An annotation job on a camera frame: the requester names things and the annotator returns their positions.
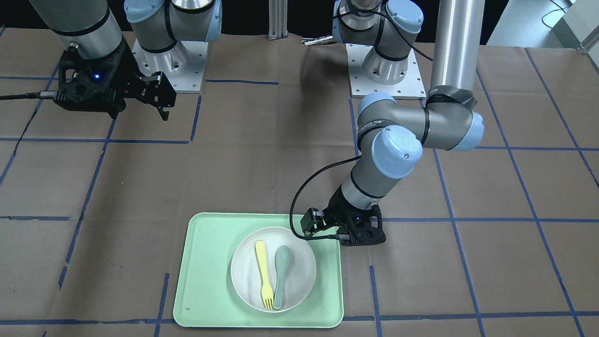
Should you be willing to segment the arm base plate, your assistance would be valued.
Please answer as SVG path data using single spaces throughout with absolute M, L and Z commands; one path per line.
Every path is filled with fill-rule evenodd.
M 132 52 L 144 75 L 162 71 L 177 93 L 199 94 L 209 45 L 203 41 L 178 41 L 170 51 L 150 53 L 136 40 Z
M 414 51 L 410 51 L 405 60 L 388 62 L 376 53 L 369 57 L 371 49 L 370 45 L 346 44 L 353 98 L 364 98 L 375 92 L 385 92 L 400 100 L 426 97 Z

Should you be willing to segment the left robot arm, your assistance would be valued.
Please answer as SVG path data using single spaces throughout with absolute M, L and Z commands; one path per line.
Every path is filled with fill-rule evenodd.
M 362 98 L 358 107 L 360 155 L 323 211 L 310 209 L 301 220 L 302 238 L 337 228 L 345 247 L 381 244 L 380 201 L 412 172 L 424 148 L 470 151 L 483 138 L 483 118 L 474 108 L 475 69 L 483 0 L 442 0 L 430 89 L 424 107 L 399 105 L 384 91 Z M 410 0 L 338 0 L 332 38 L 337 43 L 370 45 L 362 70 L 368 79 L 391 85 L 402 80 L 424 15 Z

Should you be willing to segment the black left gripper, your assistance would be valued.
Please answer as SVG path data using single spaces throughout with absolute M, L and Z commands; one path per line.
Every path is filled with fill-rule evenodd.
M 345 199 L 339 187 L 323 210 L 323 230 L 335 228 L 336 239 L 344 247 L 378 245 L 387 239 L 379 205 L 359 209 Z

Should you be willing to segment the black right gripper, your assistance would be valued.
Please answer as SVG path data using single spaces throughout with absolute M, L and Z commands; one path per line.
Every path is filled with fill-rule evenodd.
M 143 76 L 126 39 L 99 59 L 83 59 L 79 48 L 69 46 L 58 62 L 58 89 L 53 102 L 70 111 L 105 112 L 111 118 L 133 98 L 157 109 L 163 121 L 175 106 L 177 92 L 166 74 Z

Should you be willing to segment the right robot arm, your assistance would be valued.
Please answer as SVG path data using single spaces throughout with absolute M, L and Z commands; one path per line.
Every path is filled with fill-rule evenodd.
M 43 94 L 65 110 L 105 112 L 116 119 L 135 99 L 167 121 L 176 101 L 173 77 L 193 72 L 184 41 L 218 41 L 220 0 L 126 0 L 137 37 L 133 53 L 105 0 L 33 0 L 32 6 L 64 47 L 58 89 Z

